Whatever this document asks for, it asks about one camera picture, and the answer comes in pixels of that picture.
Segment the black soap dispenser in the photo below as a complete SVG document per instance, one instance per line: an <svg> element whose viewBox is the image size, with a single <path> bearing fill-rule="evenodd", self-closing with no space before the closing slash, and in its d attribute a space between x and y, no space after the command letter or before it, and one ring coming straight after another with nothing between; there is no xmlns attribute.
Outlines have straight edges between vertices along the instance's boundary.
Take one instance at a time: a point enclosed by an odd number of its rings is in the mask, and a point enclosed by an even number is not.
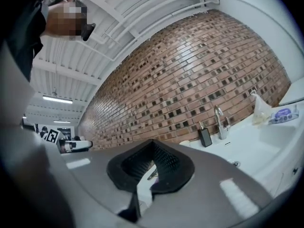
<svg viewBox="0 0 304 228"><path fill-rule="evenodd" d="M199 124L200 124L200 127L198 129L198 132L199 132L200 142L204 147L208 147L208 146L212 145L212 141L211 141L211 137L210 137L208 128L205 128L201 122L199 122Z"/></svg>

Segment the ceiling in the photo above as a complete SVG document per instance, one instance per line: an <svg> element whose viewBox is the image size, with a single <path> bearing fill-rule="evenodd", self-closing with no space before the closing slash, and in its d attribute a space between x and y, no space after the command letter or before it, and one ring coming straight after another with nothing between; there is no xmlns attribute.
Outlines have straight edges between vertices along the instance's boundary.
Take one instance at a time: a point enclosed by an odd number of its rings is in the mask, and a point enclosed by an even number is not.
<svg viewBox="0 0 304 228"><path fill-rule="evenodd" d="M87 42L41 37L30 85L36 91L25 112L30 123L70 121L77 126L110 73L142 42L165 26L207 10L204 0L83 0L96 28ZM42 95L73 100L50 102Z"/></svg>

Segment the ceiling light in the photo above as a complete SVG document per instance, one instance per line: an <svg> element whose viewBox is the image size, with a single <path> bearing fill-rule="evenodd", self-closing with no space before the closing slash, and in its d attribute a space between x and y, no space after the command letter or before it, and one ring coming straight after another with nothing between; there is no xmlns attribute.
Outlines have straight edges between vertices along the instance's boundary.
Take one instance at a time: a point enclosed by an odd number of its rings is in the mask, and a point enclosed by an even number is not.
<svg viewBox="0 0 304 228"><path fill-rule="evenodd" d="M52 97L52 96L48 96L48 95L44 95L44 96L42 96L42 98L44 100L48 100L48 101L57 101L57 102L68 103L68 104L72 104L73 103L72 100L61 99L61 98Z"/></svg>
<svg viewBox="0 0 304 228"><path fill-rule="evenodd" d="M57 123L57 124L70 124L71 122L68 122L68 121L54 121L55 123Z"/></svg>

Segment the brick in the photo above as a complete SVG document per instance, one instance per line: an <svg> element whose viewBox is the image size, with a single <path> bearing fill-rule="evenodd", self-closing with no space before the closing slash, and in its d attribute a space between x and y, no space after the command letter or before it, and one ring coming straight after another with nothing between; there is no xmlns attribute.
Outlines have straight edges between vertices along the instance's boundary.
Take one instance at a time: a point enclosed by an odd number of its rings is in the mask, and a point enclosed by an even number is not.
<svg viewBox="0 0 304 228"><path fill-rule="evenodd" d="M209 19L214 25L206 29ZM236 85L239 79L244 83ZM234 124L253 112L254 99L244 98L244 93L248 96L256 87L276 106L289 86L281 62L256 33L220 11L209 10L169 25L134 50L96 93L80 121L79 134L93 141L92 151L146 138L196 140L198 133L191 127L198 127L198 121L210 134L218 131L214 105L225 116L233 116ZM218 90L224 95L210 100L208 96ZM169 117L172 111L175 116ZM189 126L183 127L184 121Z"/></svg>

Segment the qr code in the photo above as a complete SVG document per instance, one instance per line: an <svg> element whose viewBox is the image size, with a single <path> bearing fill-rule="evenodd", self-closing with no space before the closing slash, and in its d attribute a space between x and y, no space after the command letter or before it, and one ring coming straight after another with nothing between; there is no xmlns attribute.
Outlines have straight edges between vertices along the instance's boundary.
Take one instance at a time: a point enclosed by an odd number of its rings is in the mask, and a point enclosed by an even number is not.
<svg viewBox="0 0 304 228"><path fill-rule="evenodd" d="M59 132L51 129L48 133L47 141L55 143Z"/></svg>

